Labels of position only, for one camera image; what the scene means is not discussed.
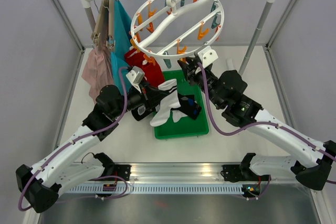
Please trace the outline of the white sock with black stripes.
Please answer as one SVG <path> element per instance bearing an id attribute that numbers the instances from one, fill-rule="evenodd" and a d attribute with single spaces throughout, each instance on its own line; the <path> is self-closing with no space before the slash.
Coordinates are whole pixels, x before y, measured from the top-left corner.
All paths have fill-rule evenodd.
<path id="1" fill-rule="evenodd" d="M 177 80 L 170 79 L 158 86 L 159 90 L 167 91 L 169 94 L 160 102 L 160 109 L 150 121 L 152 127 L 165 124 L 170 117 L 171 109 L 179 108 L 180 102 L 177 92 Z"/>

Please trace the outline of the red christmas sock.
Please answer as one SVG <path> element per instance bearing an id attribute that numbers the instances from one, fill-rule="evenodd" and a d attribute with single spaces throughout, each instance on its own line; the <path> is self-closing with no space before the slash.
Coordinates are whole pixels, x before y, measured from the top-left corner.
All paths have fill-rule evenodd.
<path id="1" fill-rule="evenodd" d="M 142 63 L 142 70 L 144 71 L 144 76 L 149 84 L 153 87 L 158 87 L 162 84 L 165 79 L 161 70 L 160 65 L 156 61 L 156 65 L 153 66 L 152 64 L 148 63 L 146 60 Z"/>
<path id="2" fill-rule="evenodd" d="M 137 66 L 141 68 L 144 61 L 143 55 L 143 52 L 138 52 L 136 49 L 132 49 L 124 55 L 124 59 L 129 66 Z"/>

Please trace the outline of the orange clothes peg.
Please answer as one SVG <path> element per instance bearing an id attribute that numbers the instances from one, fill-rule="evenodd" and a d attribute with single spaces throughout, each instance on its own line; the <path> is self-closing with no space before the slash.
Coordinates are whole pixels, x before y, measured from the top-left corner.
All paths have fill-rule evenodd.
<path id="1" fill-rule="evenodd" d="M 140 52 L 141 50 L 138 48 L 137 44 L 134 42 L 133 39 L 130 39 L 130 43 L 132 45 L 132 47 L 137 51 Z"/>
<path id="2" fill-rule="evenodd" d="M 154 57 L 149 57 L 146 54 L 144 54 L 143 57 L 148 63 L 152 64 L 153 66 L 156 65 L 156 60 Z"/>

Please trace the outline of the white round clip hanger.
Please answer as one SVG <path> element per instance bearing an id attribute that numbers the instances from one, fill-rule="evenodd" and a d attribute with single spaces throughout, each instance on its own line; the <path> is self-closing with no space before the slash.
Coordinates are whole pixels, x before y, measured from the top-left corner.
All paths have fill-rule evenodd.
<path id="1" fill-rule="evenodd" d="M 148 49 L 152 52 L 159 52 L 166 45 L 175 40 L 179 35 L 190 29 L 197 22 L 199 22 L 202 18 L 207 16 L 212 9 L 212 2 L 207 2 L 204 4 L 199 10 L 195 10 L 189 14 L 184 14 L 174 20 L 168 28 L 161 33 L 161 35 L 157 38 L 155 42 L 149 45 Z M 149 8 L 145 8 L 140 16 L 138 17 L 136 23 L 141 23 L 142 21 L 148 18 L 148 12 L 150 10 L 159 11 L 165 6 L 165 0 L 156 0 L 154 1 Z M 146 25 L 145 28 L 141 29 L 137 34 L 137 39 L 142 41 L 146 39 L 150 35 L 150 30 L 153 28 L 157 28 L 158 25 L 168 16 L 168 13 L 164 13 L 159 18 L 157 18 L 153 23 Z M 204 45 L 205 41 L 212 38 L 215 34 L 214 26 L 220 22 L 220 18 L 218 17 L 216 21 L 212 19 L 208 20 L 204 24 L 204 28 L 209 28 L 209 33 L 202 39 L 197 39 L 198 30 L 193 31 L 189 36 L 183 39 L 177 47 L 172 47 L 168 51 L 165 51 L 166 55 L 174 55 L 177 53 L 177 50 L 183 50 L 186 48 L 187 51 L 194 51 L 189 47 L 190 43 L 198 42 L 200 46 Z"/>

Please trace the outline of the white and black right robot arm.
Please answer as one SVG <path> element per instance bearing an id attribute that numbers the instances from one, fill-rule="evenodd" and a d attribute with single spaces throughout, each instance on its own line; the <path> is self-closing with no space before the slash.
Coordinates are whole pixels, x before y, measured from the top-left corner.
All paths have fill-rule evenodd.
<path id="1" fill-rule="evenodd" d="M 248 153 L 239 165 L 246 180 L 269 175 L 294 178 L 300 184 L 321 191 L 335 163 L 335 142 L 314 140 L 271 115 L 261 104 L 244 95 L 247 83 L 236 70 L 224 71 L 220 77 L 204 68 L 198 57 L 178 61 L 185 80 L 205 94 L 208 116 L 214 129 L 223 136 L 244 130 L 275 144 L 288 156 L 261 156 Z"/>

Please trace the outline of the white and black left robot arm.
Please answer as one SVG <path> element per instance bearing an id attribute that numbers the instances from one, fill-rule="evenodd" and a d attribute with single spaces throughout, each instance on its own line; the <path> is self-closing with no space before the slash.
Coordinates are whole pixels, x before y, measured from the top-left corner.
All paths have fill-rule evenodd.
<path id="1" fill-rule="evenodd" d="M 38 214 L 49 209 L 65 192 L 88 180 L 110 180 L 114 162 L 104 153 L 79 166 L 72 163 L 88 149 L 102 142 L 119 125 L 123 116 L 139 107 L 152 111 L 169 98 L 177 98 L 176 82 L 158 87 L 141 80 L 138 86 L 120 91 L 113 84 L 103 87 L 96 104 L 74 134 L 48 156 L 32 166 L 22 164 L 15 172 L 21 192 L 20 211 L 34 209 Z"/>

